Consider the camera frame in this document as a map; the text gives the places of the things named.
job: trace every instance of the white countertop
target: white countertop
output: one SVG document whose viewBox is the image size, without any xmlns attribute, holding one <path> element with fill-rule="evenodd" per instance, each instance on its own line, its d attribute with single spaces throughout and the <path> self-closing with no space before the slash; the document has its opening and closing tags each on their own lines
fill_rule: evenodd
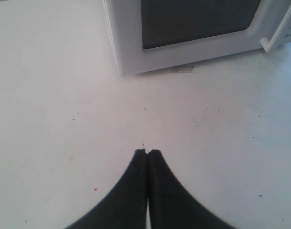
<svg viewBox="0 0 291 229">
<path fill-rule="evenodd" d="M 117 76 L 99 0 L 0 2 L 0 229 L 68 226 L 143 147 L 235 227 L 291 229 L 291 44 L 189 66 Z"/>
</svg>

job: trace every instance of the microwave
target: microwave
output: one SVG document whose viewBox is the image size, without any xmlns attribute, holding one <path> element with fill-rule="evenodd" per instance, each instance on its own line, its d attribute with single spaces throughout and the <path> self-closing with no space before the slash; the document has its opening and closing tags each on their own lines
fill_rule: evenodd
<svg viewBox="0 0 291 229">
<path fill-rule="evenodd" d="M 291 0 L 102 0 L 120 75 L 291 42 Z"/>
</svg>

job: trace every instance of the microwave door handle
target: microwave door handle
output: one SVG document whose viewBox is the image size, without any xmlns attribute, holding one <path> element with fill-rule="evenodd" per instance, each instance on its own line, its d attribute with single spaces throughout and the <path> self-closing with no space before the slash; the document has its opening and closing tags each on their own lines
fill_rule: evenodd
<svg viewBox="0 0 291 229">
<path fill-rule="evenodd" d="M 261 39 L 260 43 L 265 49 L 266 52 L 270 52 L 271 50 L 275 50 L 279 44 L 282 44 L 282 40 L 287 38 L 288 36 L 288 29 L 291 24 L 291 6 L 288 9 L 286 15 L 284 16 L 283 20 L 281 21 L 279 27 L 277 28 L 275 34 L 273 35 L 272 39 L 269 40 L 267 37 Z"/>
</svg>

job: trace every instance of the microwave window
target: microwave window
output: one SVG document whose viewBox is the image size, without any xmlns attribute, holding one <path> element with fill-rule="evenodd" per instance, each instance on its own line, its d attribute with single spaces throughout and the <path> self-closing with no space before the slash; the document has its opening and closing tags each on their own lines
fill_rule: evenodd
<svg viewBox="0 0 291 229">
<path fill-rule="evenodd" d="M 247 29 L 261 0 L 141 0 L 144 49 Z"/>
</svg>

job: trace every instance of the white microwave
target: white microwave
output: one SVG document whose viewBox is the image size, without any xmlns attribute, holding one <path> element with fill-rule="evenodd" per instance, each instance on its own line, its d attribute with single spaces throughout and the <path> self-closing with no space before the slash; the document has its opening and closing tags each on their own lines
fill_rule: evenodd
<svg viewBox="0 0 291 229">
<path fill-rule="evenodd" d="M 121 75 L 291 42 L 291 0 L 102 0 Z"/>
</svg>

